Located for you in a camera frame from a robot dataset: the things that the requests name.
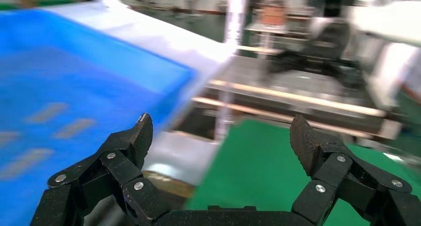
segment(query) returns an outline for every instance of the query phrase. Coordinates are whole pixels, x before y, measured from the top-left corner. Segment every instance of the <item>green floor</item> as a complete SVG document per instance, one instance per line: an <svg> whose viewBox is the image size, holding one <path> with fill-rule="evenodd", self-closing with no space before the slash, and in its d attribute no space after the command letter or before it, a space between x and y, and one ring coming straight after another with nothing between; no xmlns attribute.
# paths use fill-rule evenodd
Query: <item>green floor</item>
<svg viewBox="0 0 421 226"><path fill-rule="evenodd" d="M349 148L361 159L406 180L412 185L412 193L421 196L421 186L406 167L381 152L352 145ZM256 206L261 211L290 211L309 181L290 146L289 129L245 120L231 128L187 208ZM226 225L235 223L227 217L225 220ZM369 223L348 203L338 200L325 225L367 226Z"/></svg>

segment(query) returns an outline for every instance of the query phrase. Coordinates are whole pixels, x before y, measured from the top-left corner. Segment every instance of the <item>black robotic finger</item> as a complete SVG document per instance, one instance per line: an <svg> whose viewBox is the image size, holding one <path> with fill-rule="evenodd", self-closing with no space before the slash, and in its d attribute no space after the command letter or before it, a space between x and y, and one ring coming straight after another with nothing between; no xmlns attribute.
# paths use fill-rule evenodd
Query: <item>black robotic finger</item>
<svg viewBox="0 0 421 226"><path fill-rule="evenodd" d="M294 118L289 130L291 147L303 166L305 173L310 176L321 145L317 132L301 115Z"/></svg>

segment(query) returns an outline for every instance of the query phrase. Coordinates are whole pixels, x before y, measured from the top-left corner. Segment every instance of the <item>white pillar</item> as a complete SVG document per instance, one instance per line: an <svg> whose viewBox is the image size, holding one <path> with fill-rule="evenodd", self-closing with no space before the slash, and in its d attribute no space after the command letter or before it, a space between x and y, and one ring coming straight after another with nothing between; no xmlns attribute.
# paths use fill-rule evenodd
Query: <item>white pillar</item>
<svg viewBox="0 0 421 226"><path fill-rule="evenodd" d="M247 14L247 0L228 0L227 5L224 42L227 45L238 46L241 44L244 21ZM226 81L225 86L223 86L219 94L219 100L223 102L223 105L219 108L215 126L215 141L218 144L224 140L232 122L231 109L227 105L233 99L231 82L234 80L234 74L232 70L228 70L224 79Z"/></svg>

